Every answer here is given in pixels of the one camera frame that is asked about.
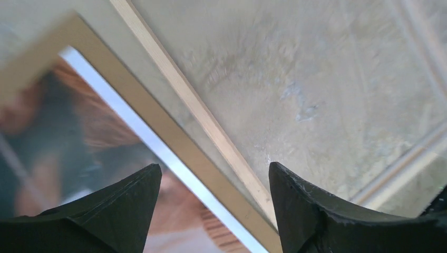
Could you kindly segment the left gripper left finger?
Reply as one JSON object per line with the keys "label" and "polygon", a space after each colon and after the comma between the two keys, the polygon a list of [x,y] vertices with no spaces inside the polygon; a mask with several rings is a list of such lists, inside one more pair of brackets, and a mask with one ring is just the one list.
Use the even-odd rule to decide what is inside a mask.
{"label": "left gripper left finger", "polygon": [[37,216],[1,221],[1,252],[143,252],[161,168],[151,164]]}

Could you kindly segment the printed photo with white border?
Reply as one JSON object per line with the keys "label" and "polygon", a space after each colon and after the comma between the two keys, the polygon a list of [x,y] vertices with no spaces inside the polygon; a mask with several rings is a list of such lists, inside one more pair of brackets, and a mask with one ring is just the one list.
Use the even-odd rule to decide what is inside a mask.
{"label": "printed photo with white border", "polygon": [[1,221],[83,198],[157,164],[143,252],[251,252],[62,57],[1,104]]}

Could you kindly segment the wooden picture frame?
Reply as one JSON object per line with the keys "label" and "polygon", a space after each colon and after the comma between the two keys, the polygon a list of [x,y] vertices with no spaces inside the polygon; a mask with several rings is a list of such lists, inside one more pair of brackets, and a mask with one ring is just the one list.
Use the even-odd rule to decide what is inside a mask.
{"label": "wooden picture frame", "polygon": [[[266,181],[262,181],[203,103],[133,2],[112,1],[112,5],[146,51],[147,59],[151,60],[149,72],[154,74],[156,79],[149,81],[148,75],[144,74],[142,78],[145,86],[216,167],[271,223],[275,223],[276,218],[268,179],[271,162],[266,166]],[[414,57],[420,63],[420,68],[430,81],[432,89],[438,92],[446,106],[444,82],[438,81],[434,74],[424,70],[424,62],[415,56],[412,40],[408,38],[403,27],[405,7],[412,6],[413,2],[389,1],[389,3],[389,8],[403,31]],[[430,130],[418,143],[411,146],[351,198],[343,199],[370,209],[398,216],[415,217],[422,212],[432,197],[442,190],[446,177],[446,170],[442,168],[442,164],[445,162],[446,119]]]}

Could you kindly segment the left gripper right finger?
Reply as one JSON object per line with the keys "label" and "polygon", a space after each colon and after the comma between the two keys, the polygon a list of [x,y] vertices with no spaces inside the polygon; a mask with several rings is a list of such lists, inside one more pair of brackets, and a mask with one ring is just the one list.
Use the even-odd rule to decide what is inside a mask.
{"label": "left gripper right finger", "polygon": [[269,184],[283,252],[446,252],[446,191],[418,217],[346,201],[279,162]]}

